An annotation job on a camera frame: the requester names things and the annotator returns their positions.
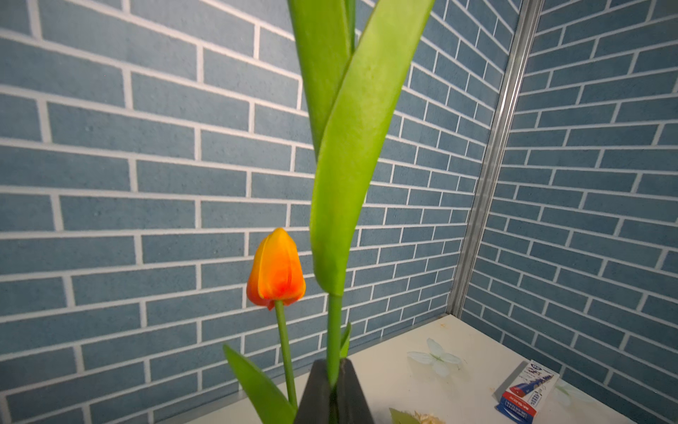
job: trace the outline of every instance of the tabletop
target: tabletop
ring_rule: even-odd
[[[426,340],[462,359],[440,377],[431,365],[408,358],[429,352]],[[447,315],[349,356],[377,424],[391,424],[389,408],[435,415],[446,424],[510,424],[495,406],[495,392],[524,358],[463,321]],[[295,379],[302,393],[308,374]],[[285,383],[279,385],[285,393]],[[191,424],[259,424],[248,399],[211,412]],[[549,394],[534,424],[632,424],[633,421],[563,381]]]

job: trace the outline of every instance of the tulip leaf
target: tulip leaf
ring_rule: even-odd
[[[310,228],[315,276],[334,296],[344,293],[355,225],[432,6],[433,0],[376,4],[327,119],[317,153]]]
[[[224,345],[224,353],[262,424],[292,424],[294,409],[271,379],[228,345]]]
[[[339,349],[339,358],[348,356],[348,345],[351,343],[351,323],[349,322],[341,335],[341,349]]]
[[[419,424],[419,420],[410,414],[400,412],[393,408],[389,408],[388,410],[391,412],[391,421],[393,424]]]
[[[353,53],[348,0],[287,0],[317,158],[323,131]]]

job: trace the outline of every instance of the small box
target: small box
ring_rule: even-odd
[[[497,410],[516,423],[531,423],[558,377],[557,372],[530,361],[506,389]]]

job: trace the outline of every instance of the metal frame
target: metal frame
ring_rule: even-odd
[[[462,251],[454,273],[450,297],[447,300],[446,312],[456,317],[461,316],[464,307],[468,283],[473,274],[485,223],[490,213],[492,196],[497,186],[499,169],[513,122],[513,112],[518,101],[527,57],[532,49],[532,41],[543,4],[544,0],[523,0],[518,28],[515,31],[511,51],[508,55],[506,73],[499,92],[499,102],[494,113],[490,139],[487,142],[483,166],[478,179],[478,187],[462,242]]]

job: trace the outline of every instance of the flower stem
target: flower stem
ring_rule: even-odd
[[[332,391],[339,379],[341,349],[341,296],[329,295],[327,300],[327,379]]]
[[[287,337],[287,322],[285,321],[285,306],[283,301],[274,301],[275,317],[278,319],[278,331],[280,332],[280,353],[283,354],[283,367],[285,368],[285,382],[287,383],[287,398],[297,411],[296,388],[294,387],[294,371],[292,370],[292,355],[290,353],[290,339]]]

